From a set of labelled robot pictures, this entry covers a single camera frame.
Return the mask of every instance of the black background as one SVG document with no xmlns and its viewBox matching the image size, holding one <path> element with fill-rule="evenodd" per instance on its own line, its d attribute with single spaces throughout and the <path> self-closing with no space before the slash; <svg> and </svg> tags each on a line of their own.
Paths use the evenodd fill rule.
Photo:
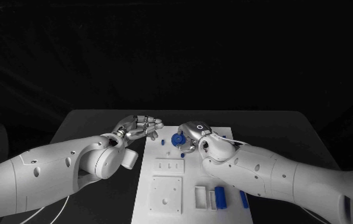
<svg viewBox="0 0 353 224">
<path fill-rule="evenodd" d="M 353 169 L 351 0 L 0 0 L 9 155 L 71 109 L 299 111 Z"/>
</svg>

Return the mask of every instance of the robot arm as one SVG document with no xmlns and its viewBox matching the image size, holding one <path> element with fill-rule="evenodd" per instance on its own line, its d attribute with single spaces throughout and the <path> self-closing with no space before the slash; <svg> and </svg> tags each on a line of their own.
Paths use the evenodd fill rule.
<svg viewBox="0 0 353 224">
<path fill-rule="evenodd" d="M 125 117 L 110 133 L 33 148 L 0 164 L 0 217 L 35 210 L 107 179 L 122 165 L 132 169 L 135 139 L 158 137 L 159 119 Z"/>
<path fill-rule="evenodd" d="M 331 224 L 351 224 L 353 171 L 298 163 L 272 151 L 233 145 L 200 121 L 178 128 L 184 153 L 198 149 L 207 174 L 247 194 L 293 203 Z"/>
</svg>

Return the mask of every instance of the gray table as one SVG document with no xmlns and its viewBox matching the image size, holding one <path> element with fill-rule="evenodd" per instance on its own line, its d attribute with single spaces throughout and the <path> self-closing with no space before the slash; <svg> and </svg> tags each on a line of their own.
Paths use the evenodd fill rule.
<svg viewBox="0 0 353 224">
<path fill-rule="evenodd" d="M 110 132 L 118 121 L 131 114 L 155 117 L 162 120 L 165 126 L 178 126 L 187 121 L 201 120 L 211 127 L 230 127 L 236 140 L 273 151 L 290 160 L 339 170 L 306 118 L 301 113 L 288 111 L 73 110 L 50 143 Z M 143 147 L 145 138 L 141 138 L 129 146 L 138 153 L 133 169 L 119 167 L 107 180 L 89 184 L 74 193 L 54 224 L 129 224 Z M 64 199 L 47 206 L 25 224 L 50 224 Z M 247 199 L 253 224 L 319 223 L 290 203 L 250 195 Z M 1 224 L 20 224 L 34 212 L 4 217 Z"/>
</svg>

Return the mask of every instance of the cable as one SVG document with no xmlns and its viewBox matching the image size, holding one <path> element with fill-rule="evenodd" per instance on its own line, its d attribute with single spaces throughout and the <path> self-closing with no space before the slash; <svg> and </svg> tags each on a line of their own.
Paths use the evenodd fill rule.
<svg viewBox="0 0 353 224">
<path fill-rule="evenodd" d="M 302 207 L 301 207 L 301 209 L 321 222 L 321 223 L 324 223 L 324 224 L 328 224 L 328 223 L 325 223 L 322 220 L 319 220 Z"/>
<path fill-rule="evenodd" d="M 63 204 L 63 206 L 61 206 L 60 212 L 61 212 L 61 210 L 63 210 L 63 208 L 64 208 L 66 203 L 67 203 L 67 198 L 66 198 L 64 204 Z M 58 212 L 58 214 L 56 215 L 56 217 L 54 217 L 53 221 L 50 222 L 50 224 L 53 224 L 56 218 L 57 218 L 58 215 L 60 215 L 60 212 Z M 24 223 L 33 218 L 33 216 L 31 216 L 25 221 L 22 221 L 20 224 L 24 224 Z"/>
<path fill-rule="evenodd" d="M 236 141 L 236 140 L 230 140 L 230 139 L 226 139 L 226 138 L 220 137 L 220 136 L 216 134 L 216 132 L 213 132 L 213 134 L 214 134 L 214 136 L 217 136 L 217 137 L 221 138 L 223 140 L 234 141 L 234 142 L 237 142 L 237 143 L 240 143 L 240 144 L 249 145 L 249 144 L 247 144 L 246 142 L 243 142 L 243 141 Z"/>
</svg>

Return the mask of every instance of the white board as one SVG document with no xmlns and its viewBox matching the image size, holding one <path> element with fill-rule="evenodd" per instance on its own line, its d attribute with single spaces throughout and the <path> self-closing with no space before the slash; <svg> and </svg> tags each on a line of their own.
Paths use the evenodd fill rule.
<svg viewBox="0 0 353 224">
<path fill-rule="evenodd" d="M 224 135 L 226 138 L 233 139 L 228 127 L 211 127 L 211 130 L 217 132 L 220 136 Z M 243 208 L 239 190 L 221 180 L 205 175 L 200 165 L 201 158 L 198 151 L 195 150 L 192 153 L 185 154 L 184 158 L 179 157 L 181 152 L 171 144 L 171 136 L 177 131 L 177 126 L 164 126 L 156 131 L 158 138 L 154 141 L 146 138 L 131 224 L 253 224 L 250 209 Z M 154 172 L 155 159 L 182 159 L 184 174 Z M 161 215 L 149 212 L 152 176 L 182 178 L 179 215 Z M 194 186 L 205 187 L 205 196 L 208 196 L 208 191 L 213 191 L 214 187 L 223 187 L 227 208 L 211 211 L 207 197 L 207 210 L 195 210 Z"/>
</svg>

